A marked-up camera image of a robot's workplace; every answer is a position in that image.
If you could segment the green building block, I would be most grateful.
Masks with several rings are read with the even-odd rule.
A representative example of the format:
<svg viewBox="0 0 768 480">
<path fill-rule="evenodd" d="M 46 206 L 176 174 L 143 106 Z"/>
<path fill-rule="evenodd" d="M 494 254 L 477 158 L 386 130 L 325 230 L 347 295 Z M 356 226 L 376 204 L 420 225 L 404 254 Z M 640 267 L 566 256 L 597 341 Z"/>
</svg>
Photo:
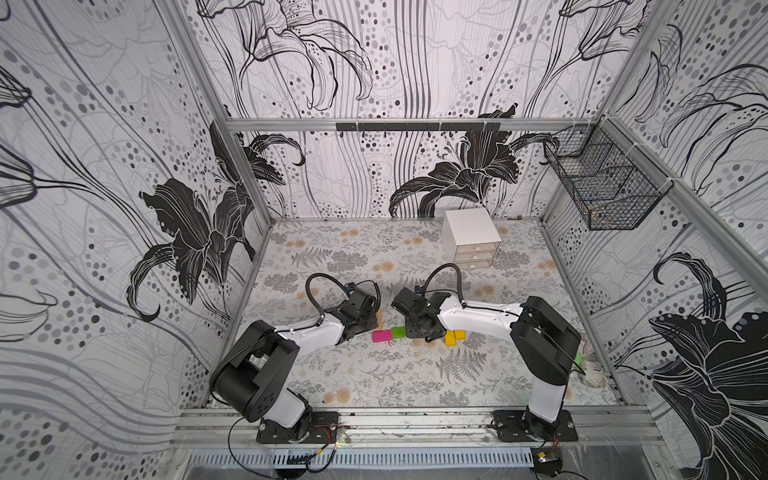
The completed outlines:
<svg viewBox="0 0 768 480">
<path fill-rule="evenodd" d="M 393 339 L 401 339 L 406 337 L 405 327 L 395 327 L 390 330 Z"/>
</svg>

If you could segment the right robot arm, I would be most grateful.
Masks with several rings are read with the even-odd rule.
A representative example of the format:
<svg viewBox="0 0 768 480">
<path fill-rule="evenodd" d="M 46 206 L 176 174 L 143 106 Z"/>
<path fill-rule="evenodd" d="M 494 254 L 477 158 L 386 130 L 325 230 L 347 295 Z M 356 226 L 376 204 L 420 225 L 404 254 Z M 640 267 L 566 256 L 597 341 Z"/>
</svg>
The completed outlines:
<svg viewBox="0 0 768 480">
<path fill-rule="evenodd" d="M 538 436 L 559 426 L 582 337 L 544 299 L 530 296 L 522 303 L 492 304 L 462 300 L 456 292 L 428 295 L 403 288 L 391 306 L 403 315 L 408 338 L 431 342 L 462 330 L 514 343 L 533 375 L 523 424 Z"/>
</svg>

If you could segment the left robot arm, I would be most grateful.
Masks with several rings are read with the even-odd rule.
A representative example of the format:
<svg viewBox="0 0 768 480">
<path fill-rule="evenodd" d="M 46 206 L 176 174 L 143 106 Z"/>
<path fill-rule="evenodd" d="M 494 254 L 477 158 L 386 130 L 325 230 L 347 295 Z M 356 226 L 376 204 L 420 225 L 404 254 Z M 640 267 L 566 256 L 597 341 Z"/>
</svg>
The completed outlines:
<svg viewBox="0 0 768 480">
<path fill-rule="evenodd" d="M 322 307 L 303 326 L 274 327 L 262 320 L 250 324 L 215 367 L 211 395 L 236 410 L 246 421 L 263 420 L 302 436 L 309 429 L 312 408 L 287 387 L 296 361 L 310 353 L 334 348 L 373 331 L 382 295 L 377 283 L 344 284 L 344 300 Z"/>
</svg>

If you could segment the wooden building block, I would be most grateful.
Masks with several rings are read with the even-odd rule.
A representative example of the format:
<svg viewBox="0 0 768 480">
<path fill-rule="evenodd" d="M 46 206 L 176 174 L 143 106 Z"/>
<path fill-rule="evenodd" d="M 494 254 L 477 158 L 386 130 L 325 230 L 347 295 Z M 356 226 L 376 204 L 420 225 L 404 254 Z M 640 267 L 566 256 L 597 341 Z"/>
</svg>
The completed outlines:
<svg viewBox="0 0 768 480">
<path fill-rule="evenodd" d="M 378 310 L 376 312 L 376 317 L 375 318 L 376 318 L 376 321 L 377 321 L 377 325 L 376 325 L 376 328 L 374 329 L 375 331 L 381 331 L 383 329 L 382 315 L 383 315 L 382 310 Z"/>
</svg>

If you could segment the pink building block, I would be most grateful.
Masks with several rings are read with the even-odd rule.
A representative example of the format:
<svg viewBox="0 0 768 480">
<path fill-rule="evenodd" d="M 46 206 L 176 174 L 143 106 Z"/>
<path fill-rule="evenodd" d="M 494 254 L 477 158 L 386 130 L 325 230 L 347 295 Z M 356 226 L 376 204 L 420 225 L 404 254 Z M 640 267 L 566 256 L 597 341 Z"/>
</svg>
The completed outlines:
<svg viewBox="0 0 768 480">
<path fill-rule="evenodd" d="M 372 333 L 373 343 L 384 343 L 393 340 L 393 334 L 390 330 L 379 330 Z"/>
</svg>

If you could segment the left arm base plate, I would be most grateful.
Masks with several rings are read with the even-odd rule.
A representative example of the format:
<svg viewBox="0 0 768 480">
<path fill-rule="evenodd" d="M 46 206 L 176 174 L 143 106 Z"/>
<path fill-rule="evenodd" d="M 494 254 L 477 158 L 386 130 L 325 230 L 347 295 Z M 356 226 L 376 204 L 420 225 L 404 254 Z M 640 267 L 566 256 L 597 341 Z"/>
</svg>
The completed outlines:
<svg viewBox="0 0 768 480">
<path fill-rule="evenodd" d="M 292 427 L 264 419 L 256 439 L 259 444 L 265 445 L 332 444 L 337 438 L 339 419 L 337 411 L 310 411 L 303 414 Z"/>
</svg>

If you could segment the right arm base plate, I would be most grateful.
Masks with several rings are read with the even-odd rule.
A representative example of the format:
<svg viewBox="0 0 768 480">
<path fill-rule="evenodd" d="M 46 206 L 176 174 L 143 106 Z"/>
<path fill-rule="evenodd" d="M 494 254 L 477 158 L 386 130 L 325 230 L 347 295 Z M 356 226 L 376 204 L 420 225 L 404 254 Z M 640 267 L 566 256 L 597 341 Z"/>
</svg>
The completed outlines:
<svg viewBox="0 0 768 480">
<path fill-rule="evenodd" d="M 494 410 L 491 428 L 505 443 L 576 442 L 579 439 L 572 415 L 561 410 L 553 423 L 533 415 L 528 409 Z"/>
</svg>

